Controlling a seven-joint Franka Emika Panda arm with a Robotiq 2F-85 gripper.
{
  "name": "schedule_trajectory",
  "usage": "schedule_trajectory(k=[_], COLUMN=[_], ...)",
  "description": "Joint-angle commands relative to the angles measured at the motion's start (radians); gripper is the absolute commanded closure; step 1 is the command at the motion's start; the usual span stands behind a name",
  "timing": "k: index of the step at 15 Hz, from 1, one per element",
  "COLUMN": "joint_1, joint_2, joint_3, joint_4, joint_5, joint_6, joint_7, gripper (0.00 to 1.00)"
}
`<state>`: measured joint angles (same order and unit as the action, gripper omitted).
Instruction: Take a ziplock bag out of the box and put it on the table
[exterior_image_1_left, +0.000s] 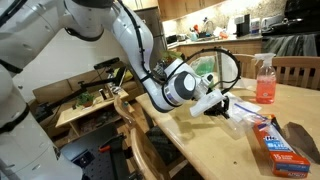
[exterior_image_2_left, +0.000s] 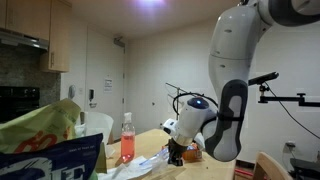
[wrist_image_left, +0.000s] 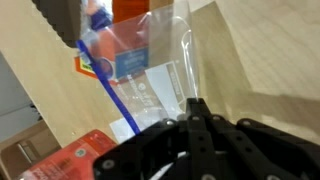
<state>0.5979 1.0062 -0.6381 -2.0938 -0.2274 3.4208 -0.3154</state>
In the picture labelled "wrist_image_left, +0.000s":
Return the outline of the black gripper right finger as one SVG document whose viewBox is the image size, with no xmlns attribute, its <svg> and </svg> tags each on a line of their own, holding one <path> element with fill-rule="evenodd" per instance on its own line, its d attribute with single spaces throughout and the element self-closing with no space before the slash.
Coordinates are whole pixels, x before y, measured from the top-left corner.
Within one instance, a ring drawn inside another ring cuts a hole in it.
<svg viewBox="0 0 320 180">
<path fill-rule="evenodd" d="M 253 175 L 263 180 L 320 180 L 320 146 L 252 119 L 232 125 L 213 115 L 201 98 L 187 100 L 187 111 L 205 117 Z"/>
</svg>

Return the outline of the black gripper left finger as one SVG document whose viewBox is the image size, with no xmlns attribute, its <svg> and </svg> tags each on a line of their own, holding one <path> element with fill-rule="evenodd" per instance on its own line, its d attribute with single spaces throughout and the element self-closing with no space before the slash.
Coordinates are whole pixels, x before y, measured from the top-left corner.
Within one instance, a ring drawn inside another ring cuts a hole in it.
<svg viewBox="0 0 320 180">
<path fill-rule="evenodd" d="M 97 158 L 94 180 L 200 180 L 200 121 L 164 119 Z"/>
</svg>

